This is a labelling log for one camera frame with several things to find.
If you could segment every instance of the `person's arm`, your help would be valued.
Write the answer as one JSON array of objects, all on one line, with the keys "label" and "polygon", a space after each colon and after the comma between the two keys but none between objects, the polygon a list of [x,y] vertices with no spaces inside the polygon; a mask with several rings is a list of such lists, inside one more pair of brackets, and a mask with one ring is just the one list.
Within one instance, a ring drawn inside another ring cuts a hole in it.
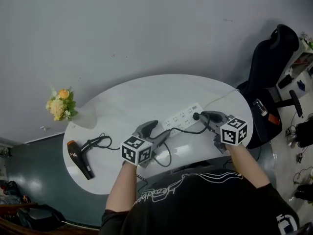
[{"label": "person's arm", "polygon": [[231,160],[238,173],[248,179],[256,188],[269,184],[269,179],[250,152],[242,145],[226,145],[231,155]]},{"label": "person's arm", "polygon": [[129,211],[136,201],[137,166],[125,162],[109,194],[106,210]]}]

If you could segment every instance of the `black t-shirt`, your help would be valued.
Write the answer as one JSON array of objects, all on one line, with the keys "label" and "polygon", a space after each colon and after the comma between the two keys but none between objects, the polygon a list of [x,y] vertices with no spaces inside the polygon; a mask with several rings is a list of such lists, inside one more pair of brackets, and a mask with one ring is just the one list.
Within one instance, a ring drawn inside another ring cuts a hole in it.
[{"label": "black t-shirt", "polygon": [[105,210],[100,235],[287,234],[299,218],[271,184],[209,167],[164,176],[127,212]]}]

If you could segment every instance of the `black chair backrest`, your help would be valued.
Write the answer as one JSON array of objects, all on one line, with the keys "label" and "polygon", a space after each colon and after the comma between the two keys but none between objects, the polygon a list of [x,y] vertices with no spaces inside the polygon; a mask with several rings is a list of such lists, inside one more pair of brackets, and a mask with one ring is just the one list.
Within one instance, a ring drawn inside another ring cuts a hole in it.
[{"label": "black chair backrest", "polygon": [[279,24],[271,39],[262,41],[256,47],[249,79],[241,93],[274,87],[291,56],[298,49],[297,34],[288,26]]}]

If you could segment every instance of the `white vase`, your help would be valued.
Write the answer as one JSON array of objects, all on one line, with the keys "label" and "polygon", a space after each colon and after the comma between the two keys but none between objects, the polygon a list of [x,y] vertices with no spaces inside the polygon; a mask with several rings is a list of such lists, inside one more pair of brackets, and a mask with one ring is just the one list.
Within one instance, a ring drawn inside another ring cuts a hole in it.
[{"label": "white vase", "polygon": [[95,109],[85,110],[75,107],[75,110],[78,114],[72,117],[71,122],[90,130],[97,125],[97,115]]}]

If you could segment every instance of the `black office chair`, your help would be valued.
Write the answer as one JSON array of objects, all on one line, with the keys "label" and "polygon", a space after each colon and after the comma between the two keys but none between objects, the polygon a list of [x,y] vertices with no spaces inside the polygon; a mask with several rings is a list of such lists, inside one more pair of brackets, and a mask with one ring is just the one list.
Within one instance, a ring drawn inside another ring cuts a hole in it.
[{"label": "black office chair", "polygon": [[[249,79],[237,87],[252,112],[254,128],[247,146],[250,149],[267,143],[282,131],[277,108],[295,105],[299,117],[302,116],[301,105],[294,91],[290,91],[291,99],[275,103],[266,89],[276,85],[291,56],[298,49],[296,33],[288,26],[279,24],[271,38],[259,43],[254,51]],[[268,112],[265,116],[253,104],[256,99],[265,106]]]}]

